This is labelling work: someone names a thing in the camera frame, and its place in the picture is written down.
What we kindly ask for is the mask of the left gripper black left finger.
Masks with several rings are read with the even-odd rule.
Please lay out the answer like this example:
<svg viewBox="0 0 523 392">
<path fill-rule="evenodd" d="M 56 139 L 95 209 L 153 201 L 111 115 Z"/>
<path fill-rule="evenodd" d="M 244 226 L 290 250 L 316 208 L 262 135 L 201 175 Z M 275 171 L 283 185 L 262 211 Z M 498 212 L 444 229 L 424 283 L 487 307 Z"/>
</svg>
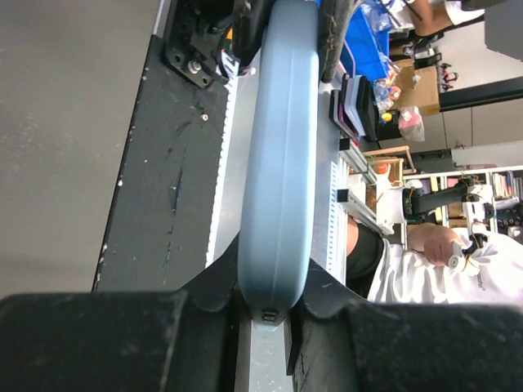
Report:
<svg viewBox="0 0 523 392">
<path fill-rule="evenodd" d="M 238 245 L 174 292 L 1 302 L 4 391 L 238 391 Z"/>
</svg>

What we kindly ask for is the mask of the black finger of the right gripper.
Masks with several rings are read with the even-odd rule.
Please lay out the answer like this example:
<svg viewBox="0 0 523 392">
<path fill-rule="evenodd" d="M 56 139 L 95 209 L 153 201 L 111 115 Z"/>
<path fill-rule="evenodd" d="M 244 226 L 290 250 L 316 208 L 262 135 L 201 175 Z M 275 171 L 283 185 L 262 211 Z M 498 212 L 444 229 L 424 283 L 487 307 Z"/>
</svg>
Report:
<svg viewBox="0 0 523 392">
<path fill-rule="evenodd" d="M 272 0 L 234 0 L 232 51 L 241 68 L 257 54 L 271 8 Z"/>
</svg>

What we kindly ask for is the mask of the light blue phone case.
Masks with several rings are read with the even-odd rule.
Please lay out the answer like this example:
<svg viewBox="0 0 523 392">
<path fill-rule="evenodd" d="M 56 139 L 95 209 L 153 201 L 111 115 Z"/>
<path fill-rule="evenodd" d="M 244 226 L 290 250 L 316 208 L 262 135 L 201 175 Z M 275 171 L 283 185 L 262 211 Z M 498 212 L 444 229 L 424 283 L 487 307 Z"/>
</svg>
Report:
<svg viewBox="0 0 523 392">
<path fill-rule="evenodd" d="M 238 280 L 253 323 L 267 331 L 298 302 L 311 255 L 318 16 L 313 1 L 276 2 L 261 45 Z"/>
</svg>

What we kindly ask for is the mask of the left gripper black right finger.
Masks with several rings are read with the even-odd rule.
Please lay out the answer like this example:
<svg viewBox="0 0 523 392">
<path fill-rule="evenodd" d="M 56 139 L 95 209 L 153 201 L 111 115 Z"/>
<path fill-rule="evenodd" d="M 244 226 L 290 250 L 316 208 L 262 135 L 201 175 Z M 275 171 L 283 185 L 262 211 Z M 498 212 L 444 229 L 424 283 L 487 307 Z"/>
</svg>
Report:
<svg viewBox="0 0 523 392">
<path fill-rule="evenodd" d="M 378 305 L 316 263 L 285 323 L 296 391 L 519 391 L 522 312 Z"/>
</svg>

